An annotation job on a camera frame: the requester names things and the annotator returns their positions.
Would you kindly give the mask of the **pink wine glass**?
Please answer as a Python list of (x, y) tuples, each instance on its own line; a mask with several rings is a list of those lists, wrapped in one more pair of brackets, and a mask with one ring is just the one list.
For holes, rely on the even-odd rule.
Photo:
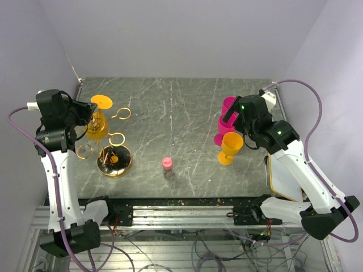
[(234, 96), (226, 97), (223, 100), (223, 103), (222, 103), (222, 114), (225, 114), (230, 109), (230, 107), (232, 106), (234, 100), (235, 100), (235, 97)]
[(217, 123), (218, 133), (214, 136), (214, 143), (217, 146), (221, 146), (223, 136), (228, 132), (233, 132), (235, 129), (233, 127), (233, 122), (237, 119), (235, 115), (232, 115), (227, 123), (223, 122), (224, 115), (222, 114)]

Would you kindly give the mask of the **yellow wine glass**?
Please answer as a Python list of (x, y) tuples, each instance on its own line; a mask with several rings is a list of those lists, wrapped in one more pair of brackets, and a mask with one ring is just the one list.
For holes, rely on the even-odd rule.
[(243, 137), (235, 132), (228, 132), (223, 136), (221, 152), (218, 154), (218, 162), (222, 165), (230, 165), (233, 157), (244, 145)]
[(97, 105), (97, 110), (93, 113), (90, 122), (87, 124), (86, 137), (95, 142), (106, 137), (109, 127), (107, 118), (103, 111), (113, 106), (113, 101), (105, 95), (95, 95), (91, 102)]

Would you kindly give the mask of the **yellow wine glass front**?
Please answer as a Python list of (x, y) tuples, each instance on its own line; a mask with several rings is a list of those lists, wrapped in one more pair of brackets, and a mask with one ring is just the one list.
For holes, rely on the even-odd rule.
[(228, 132), (223, 136), (221, 152), (218, 154), (218, 162), (222, 165), (230, 165), (233, 157), (244, 145), (243, 137), (235, 132)]

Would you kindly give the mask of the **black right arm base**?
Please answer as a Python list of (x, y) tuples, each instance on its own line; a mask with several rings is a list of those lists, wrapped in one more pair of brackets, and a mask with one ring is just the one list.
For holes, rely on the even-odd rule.
[(227, 212), (226, 216), (231, 218), (235, 226), (252, 226), (252, 225), (264, 225), (268, 223), (271, 225), (281, 225), (282, 221), (279, 219), (266, 219), (260, 217), (249, 207), (234, 206), (232, 211)]

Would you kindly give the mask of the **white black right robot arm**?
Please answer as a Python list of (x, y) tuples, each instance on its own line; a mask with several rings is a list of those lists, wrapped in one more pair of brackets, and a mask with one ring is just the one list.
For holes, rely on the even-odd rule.
[(294, 202), (260, 196), (252, 203), (250, 218), (256, 224), (279, 219), (299, 224), (313, 238), (323, 240), (360, 205), (353, 196), (346, 196), (319, 171), (309, 159), (306, 147), (290, 123), (274, 121), (263, 96), (236, 96), (223, 115), (223, 121), (237, 114), (234, 129), (249, 136), (292, 174), (308, 197), (307, 202)]

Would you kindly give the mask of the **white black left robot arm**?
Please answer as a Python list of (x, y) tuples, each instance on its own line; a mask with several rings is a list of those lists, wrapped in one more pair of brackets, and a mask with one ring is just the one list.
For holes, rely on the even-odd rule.
[(95, 103), (72, 99), (65, 91), (52, 89), (36, 95), (41, 125), (35, 148), (41, 157), (48, 184), (49, 233), (40, 239), (42, 250), (62, 258), (99, 247), (100, 225), (111, 224), (116, 212), (104, 195), (86, 202), (81, 209), (74, 175), (77, 126), (91, 120)]

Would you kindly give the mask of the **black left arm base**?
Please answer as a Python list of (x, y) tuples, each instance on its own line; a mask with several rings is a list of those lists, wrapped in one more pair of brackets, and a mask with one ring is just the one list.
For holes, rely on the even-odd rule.
[(133, 207), (126, 203), (117, 202), (115, 199), (106, 200), (108, 214), (103, 222), (110, 226), (130, 227), (133, 223)]

